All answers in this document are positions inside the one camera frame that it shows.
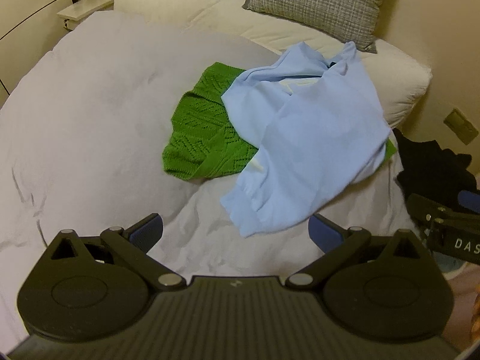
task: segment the white shelf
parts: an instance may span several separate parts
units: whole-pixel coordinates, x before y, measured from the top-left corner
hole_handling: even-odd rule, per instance
[[[80,0],[57,13],[63,19],[79,21],[95,11],[113,4],[113,0]]]

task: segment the light blue shirt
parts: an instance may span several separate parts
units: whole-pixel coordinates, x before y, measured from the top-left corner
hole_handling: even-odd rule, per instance
[[[296,44],[240,74],[222,100],[237,133],[259,148],[221,199],[244,237],[296,225],[385,157],[391,130],[353,42],[330,60]]]

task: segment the bed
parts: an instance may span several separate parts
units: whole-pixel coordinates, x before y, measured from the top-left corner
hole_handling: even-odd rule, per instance
[[[26,336],[16,294],[63,228],[97,235],[158,212],[164,235],[149,255],[187,279],[284,278],[322,255],[306,222],[242,238],[219,203],[236,175],[184,182],[162,170],[173,110],[208,64],[264,66],[300,41],[326,57],[342,48],[312,28],[243,10],[243,1],[115,0],[113,11],[64,37],[13,91],[0,112],[0,351]],[[431,72],[382,40],[377,49],[361,56],[395,127]],[[396,154],[320,213],[375,235],[416,231],[395,183],[401,170]]]

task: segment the white comforter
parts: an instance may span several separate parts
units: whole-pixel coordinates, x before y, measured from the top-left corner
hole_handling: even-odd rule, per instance
[[[0,350],[26,336],[17,292],[62,228],[98,235],[151,212],[165,222],[150,256],[192,275],[286,276],[321,256],[307,224],[241,238],[219,204],[229,176],[186,183],[162,171],[170,117],[215,61],[277,56],[246,39],[179,32],[120,12],[92,15],[25,76],[0,113]],[[413,228],[394,182],[399,157],[321,210],[374,234]]]

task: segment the ribbed hem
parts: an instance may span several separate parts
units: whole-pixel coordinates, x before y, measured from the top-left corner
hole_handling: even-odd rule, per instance
[[[251,199],[241,187],[234,188],[220,199],[220,203],[230,215],[230,220],[240,230],[242,237],[249,237],[262,231],[257,213],[251,208]]]

